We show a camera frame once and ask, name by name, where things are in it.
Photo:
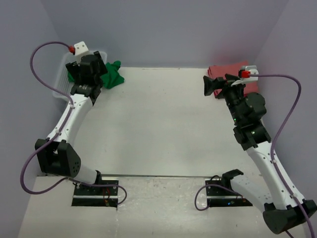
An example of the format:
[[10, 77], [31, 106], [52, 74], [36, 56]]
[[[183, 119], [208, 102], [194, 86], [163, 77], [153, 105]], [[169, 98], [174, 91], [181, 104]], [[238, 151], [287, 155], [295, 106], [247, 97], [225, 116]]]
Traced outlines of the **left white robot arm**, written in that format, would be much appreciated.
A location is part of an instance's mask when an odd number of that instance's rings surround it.
[[79, 63], [66, 64], [66, 69], [75, 81], [70, 100], [55, 129], [46, 139], [36, 141], [37, 158], [43, 173], [85, 183], [86, 190], [97, 195], [103, 188], [100, 172], [83, 164], [73, 144], [86, 114], [101, 93], [101, 76], [107, 69], [98, 51], [82, 56]]

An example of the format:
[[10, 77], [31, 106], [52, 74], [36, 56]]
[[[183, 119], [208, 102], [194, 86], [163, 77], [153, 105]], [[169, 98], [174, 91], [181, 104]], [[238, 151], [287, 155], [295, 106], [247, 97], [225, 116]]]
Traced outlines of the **green t shirt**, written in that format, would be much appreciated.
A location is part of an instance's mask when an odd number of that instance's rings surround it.
[[[124, 77], [121, 76], [120, 73], [118, 72], [121, 67], [120, 61], [115, 61], [114, 63], [105, 63], [105, 65], [108, 72], [102, 76], [103, 85], [100, 87], [103, 87], [105, 89], [111, 89], [119, 84], [124, 83]], [[69, 73], [68, 73], [68, 80], [72, 82], [72, 78], [69, 75]]]

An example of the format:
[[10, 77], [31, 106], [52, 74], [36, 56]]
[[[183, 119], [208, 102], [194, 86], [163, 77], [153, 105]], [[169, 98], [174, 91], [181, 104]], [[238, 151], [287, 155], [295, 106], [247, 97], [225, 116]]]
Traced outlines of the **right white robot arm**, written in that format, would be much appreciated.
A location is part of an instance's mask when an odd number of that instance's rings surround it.
[[277, 139], [272, 139], [262, 123], [266, 114], [265, 99], [256, 92], [244, 94], [244, 88], [260, 75], [247, 70], [238, 76], [226, 74], [212, 79], [204, 76], [204, 95], [220, 90], [220, 97], [234, 121], [234, 136], [261, 173], [269, 192], [265, 193], [251, 183], [238, 169], [224, 173], [221, 184], [215, 187], [227, 194], [246, 198], [262, 213], [264, 222], [274, 234], [289, 233], [289, 230], [307, 223], [311, 237], [316, 237], [310, 221], [317, 211], [313, 200], [307, 200], [296, 188], [281, 164], [276, 151]]

